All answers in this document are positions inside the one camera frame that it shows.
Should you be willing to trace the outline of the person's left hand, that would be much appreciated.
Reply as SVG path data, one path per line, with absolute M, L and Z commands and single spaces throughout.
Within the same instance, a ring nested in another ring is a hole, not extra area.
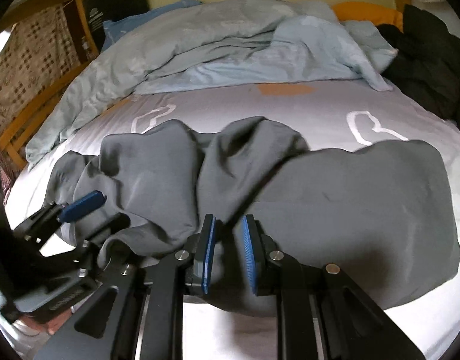
M 61 314 L 55 316 L 47 322 L 40 323 L 28 315 L 22 315 L 14 325 L 28 336 L 36 336 L 42 332 L 48 333 L 50 336 L 54 335 L 73 315 L 74 308 L 70 307 L 63 311 Z

